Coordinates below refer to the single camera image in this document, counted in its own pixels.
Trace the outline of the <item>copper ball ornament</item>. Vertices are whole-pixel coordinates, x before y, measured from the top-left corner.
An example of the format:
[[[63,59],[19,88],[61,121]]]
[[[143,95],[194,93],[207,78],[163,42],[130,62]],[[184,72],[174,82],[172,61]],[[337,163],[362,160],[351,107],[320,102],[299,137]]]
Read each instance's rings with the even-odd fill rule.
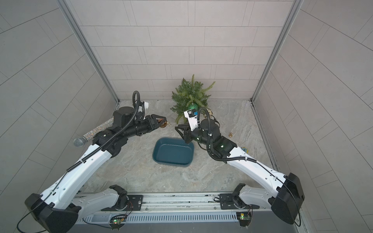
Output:
[[[169,125],[170,123],[168,121],[164,122],[160,127],[165,128]]]

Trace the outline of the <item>green glitter ball ornament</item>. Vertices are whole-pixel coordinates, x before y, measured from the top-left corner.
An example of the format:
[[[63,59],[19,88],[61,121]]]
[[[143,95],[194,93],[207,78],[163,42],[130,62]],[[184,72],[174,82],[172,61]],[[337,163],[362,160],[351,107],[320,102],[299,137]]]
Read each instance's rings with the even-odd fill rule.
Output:
[[[196,103],[191,103],[188,106],[188,110],[195,109],[196,111],[198,110],[199,106]]]

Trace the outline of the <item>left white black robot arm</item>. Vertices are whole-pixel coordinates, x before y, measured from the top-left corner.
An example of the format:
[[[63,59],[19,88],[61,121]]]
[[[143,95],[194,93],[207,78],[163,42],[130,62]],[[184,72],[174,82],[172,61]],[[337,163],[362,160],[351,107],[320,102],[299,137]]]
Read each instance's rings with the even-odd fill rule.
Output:
[[[122,211],[130,207],[127,191],[119,185],[85,198],[76,194],[96,170],[117,156],[133,136],[142,136],[166,123],[164,116],[136,113],[121,107],[113,113],[109,127],[99,131],[84,155],[53,185],[25,201],[30,215],[49,233],[66,233],[80,219],[103,209]]]

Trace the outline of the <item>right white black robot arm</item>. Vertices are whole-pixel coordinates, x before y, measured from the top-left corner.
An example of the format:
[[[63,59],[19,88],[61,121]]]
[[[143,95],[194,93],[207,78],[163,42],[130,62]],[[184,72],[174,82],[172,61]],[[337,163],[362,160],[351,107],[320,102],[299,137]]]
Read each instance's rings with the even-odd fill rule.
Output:
[[[232,194],[236,207],[256,205],[270,208],[285,223],[301,224],[299,214],[305,194],[295,174],[285,175],[275,171],[248,155],[236,143],[221,135],[216,121],[204,119],[199,125],[196,122],[193,119],[192,124],[179,124],[175,130],[186,143],[196,141],[203,144],[213,160],[240,170],[264,188],[264,191],[256,192],[246,184],[239,184]]]

